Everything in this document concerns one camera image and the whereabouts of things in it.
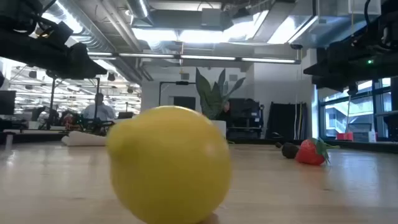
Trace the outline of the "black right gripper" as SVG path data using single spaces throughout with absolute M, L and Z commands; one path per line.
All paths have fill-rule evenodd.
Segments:
M 343 92 L 348 88 L 348 94 L 355 95 L 358 84 L 354 81 L 353 69 L 349 63 L 352 50 L 352 41 L 337 41 L 327 48 L 317 48 L 317 63 L 305 68 L 303 72 L 313 76 L 312 83 L 317 89 L 329 88 Z

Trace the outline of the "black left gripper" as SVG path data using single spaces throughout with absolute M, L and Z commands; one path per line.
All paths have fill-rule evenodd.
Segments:
M 81 42 L 69 48 L 6 30 L 0 30 L 0 57 L 51 70 L 62 78 L 93 78 L 108 72 L 90 59 Z

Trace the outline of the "large red strawberry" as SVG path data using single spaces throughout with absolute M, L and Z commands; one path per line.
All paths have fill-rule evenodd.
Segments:
M 329 163 L 329 149 L 339 149 L 339 146 L 332 146 L 327 144 L 322 139 L 306 139 L 304 140 L 298 152 L 296 153 L 295 160 L 299 163 L 320 166 L 323 163 Z

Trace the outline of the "dark brown round fruit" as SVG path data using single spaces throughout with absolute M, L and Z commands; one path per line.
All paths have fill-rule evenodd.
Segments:
M 295 144 L 286 142 L 282 145 L 281 151 L 282 151 L 282 155 L 285 158 L 295 159 L 295 157 L 299 151 L 299 148 Z

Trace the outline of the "yellow lemon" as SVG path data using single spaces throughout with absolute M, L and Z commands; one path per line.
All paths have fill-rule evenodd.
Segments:
M 106 148 L 117 198 L 145 224 L 200 223 L 228 193 L 228 142 L 197 111 L 146 110 L 112 126 Z

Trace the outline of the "person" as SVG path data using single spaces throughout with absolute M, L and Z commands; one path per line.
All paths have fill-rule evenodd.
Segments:
M 95 95 L 95 102 L 88 105 L 82 112 L 82 116 L 86 119 L 98 118 L 101 121 L 113 120 L 116 114 L 112 107 L 103 103 L 104 95 L 97 93 Z

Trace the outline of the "black leaning panels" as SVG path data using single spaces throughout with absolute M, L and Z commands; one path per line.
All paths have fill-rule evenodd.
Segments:
M 308 137 L 307 112 L 306 103 L 282 104 L 272 102 L 266 126 L 266 139 L 271 139 L 272 132 L 283 135 L 283 139 L 306 139 Z

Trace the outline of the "beige folded cloth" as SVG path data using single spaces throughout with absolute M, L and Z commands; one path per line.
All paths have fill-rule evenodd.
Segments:
M 61 139 L 64 145 L 69 147 L 75 146 L 105 146 L 106 138 L 94 134 L 72 131 Z

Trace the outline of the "black monitor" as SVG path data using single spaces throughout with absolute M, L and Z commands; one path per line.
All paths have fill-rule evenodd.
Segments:
M 13 115 L 16 91 L 0 90 L 0 115 Z

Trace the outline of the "black shelf cart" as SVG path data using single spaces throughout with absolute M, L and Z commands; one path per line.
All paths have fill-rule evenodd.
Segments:
M 251 98 L 230 98 L 228 139 L 260 139 L 264 129 L 264 105 Z

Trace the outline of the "white plant pot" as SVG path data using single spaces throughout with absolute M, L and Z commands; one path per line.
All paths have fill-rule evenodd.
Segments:
M 226 132 L 227 132 L 226 121 L 212 120 L 211 122 L 220 130 L 222 136 L 226 138 Z

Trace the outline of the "green snake plant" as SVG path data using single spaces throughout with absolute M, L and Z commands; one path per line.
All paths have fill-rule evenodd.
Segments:
M 232 93 L 239 89 L 244 81 L 240 78 L 233 85 L 232 89 L 224 92 L 226 84 L 226 69 L 223 69 L 218 80 L 210 85 L 209 81 L 196 68 L 195 86 L 200 97 L 201 112 L 210 120 L 215 120 L 223 110 Z

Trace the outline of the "long linear ceiling light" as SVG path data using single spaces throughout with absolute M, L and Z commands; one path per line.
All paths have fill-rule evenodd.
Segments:
M 230 62 L 251 62 L 251 63 L 281 63 L 300 64 L 301 60 L 284 58 L 252 58 L 252 57 L 227 57 L 227 56 L 206 56 L 206 55 L 180 55 L 180 54 L 144 54 L 144 53 L 111 53 L 111 52 L 89 52 L 90 57 L 132 57 L 132 58 L 158 58 L 178 60 L 219 60 Z

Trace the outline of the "black tall stand frame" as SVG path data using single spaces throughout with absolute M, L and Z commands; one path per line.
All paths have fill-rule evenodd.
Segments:
M 97 84 L 96 87 L 96 95 L 100 92 L 100 78 L 95 78 Z M 55 96 L 55 89 L 57 86 L 57 78 L 52 78 L 52 91 L 50 94 L 50 107 L 49 107 L 49 119 L 47 120 L 46 130 L 50 130 L 51 125 L 53 125 L 53 100 Z

